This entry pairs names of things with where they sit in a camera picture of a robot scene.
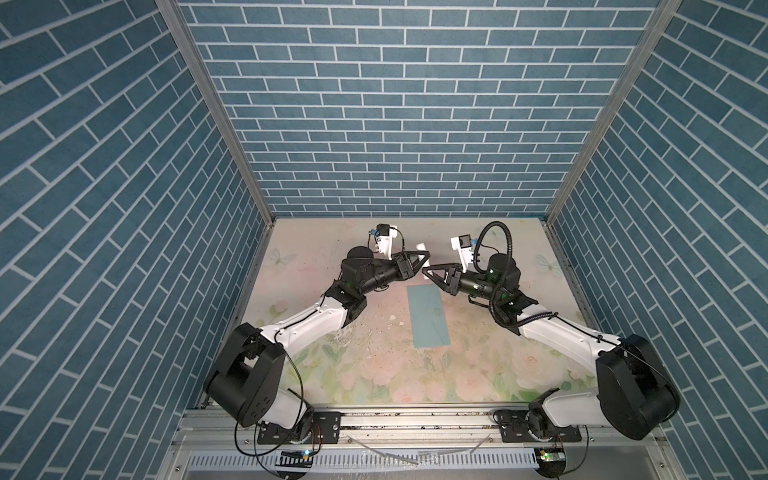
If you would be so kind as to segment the teal envelope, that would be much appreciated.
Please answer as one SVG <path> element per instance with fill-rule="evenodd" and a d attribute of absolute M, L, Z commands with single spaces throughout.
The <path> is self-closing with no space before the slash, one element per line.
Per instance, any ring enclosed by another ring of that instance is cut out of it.
<path fill-rule="evenodd" d="M 450 336 L 441 290 L 434 285 L 407 288 L 413 341 L 416 348 L 450 345 Z"/>

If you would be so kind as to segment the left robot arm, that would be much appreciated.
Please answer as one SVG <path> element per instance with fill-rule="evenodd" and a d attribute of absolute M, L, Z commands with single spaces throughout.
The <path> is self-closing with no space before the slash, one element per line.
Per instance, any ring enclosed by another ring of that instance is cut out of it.
<path fill-rule="evenodd" d="M 213 362 L 205 393 L 241 427 L 267 423 L 303 436 L 314 408 L 303 393 L 280 388 L 284 364 L 356 320 L 367 306 L 368 293 L 413 278 L 429 258 L 426 250 L 404 250 L 382 259 L 367 247 L 353 248 L 341 262 L 339 278 L 312 306 L 263 327 L 236 327 Z"/>

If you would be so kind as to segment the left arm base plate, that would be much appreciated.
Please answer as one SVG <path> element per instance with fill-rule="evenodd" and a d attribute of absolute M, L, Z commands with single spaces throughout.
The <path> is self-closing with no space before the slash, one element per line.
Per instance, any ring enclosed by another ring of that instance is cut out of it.
<path fill-rule="evenodd" d="M 262 422 L 257 436 L 259 445 L 279 445 L 294 443 L 309 443 L 312 434 L 318 434 L 316 443 L 337 444 L 341 427 L 342 414 L 340 411 L 313 411 L 312 417 L 305 413 L 294 426 L 289 423 L 284 428 L 277 423 Z"/>

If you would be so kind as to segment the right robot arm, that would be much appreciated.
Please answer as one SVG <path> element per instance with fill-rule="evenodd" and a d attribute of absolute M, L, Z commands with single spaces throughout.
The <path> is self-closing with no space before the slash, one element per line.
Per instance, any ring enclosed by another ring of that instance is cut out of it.
<path fill-rule="evenodd" d="M 679 411 L 679 390 L 646 338 L 579 326 L 547 309 L 520 290 L 520 271 L 509 255 L 493 255 L 481 272 L 459 263 L 426 266 L 422 272 L 444 292 L 463 293 L 486 308 L 497 325 L 550 347 L 595 377 L 590 390 L 552 388 L 530 402 L 527 423 L 535 438 L 548 441 L 561 429 L 583 425 L 611 426 L 641 440 Z"/>

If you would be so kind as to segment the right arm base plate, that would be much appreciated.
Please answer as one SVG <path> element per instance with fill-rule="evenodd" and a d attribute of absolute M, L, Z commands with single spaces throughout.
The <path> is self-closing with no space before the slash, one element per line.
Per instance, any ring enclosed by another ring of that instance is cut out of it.
<path fill-rule="evenodd" d="M 575 426 L 557 427 L 541 411 L 499 409 L 491 414 L 503 443 L 580 442 L 582 435 Z"/>

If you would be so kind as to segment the white glue stick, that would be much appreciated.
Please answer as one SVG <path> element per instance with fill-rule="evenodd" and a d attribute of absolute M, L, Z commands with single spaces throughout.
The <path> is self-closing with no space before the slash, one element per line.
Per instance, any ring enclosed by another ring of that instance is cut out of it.
<path fill-rule="evenodd" d="M 420 252 L 419 259 L 423 263 L 423 265 L 420 267 L 420 271 L 423 271 L 425 267 L 430 266 L 430 253 L 427 251 L 426 245 L 424 243 L 417 244 L 416 250 Z"/>

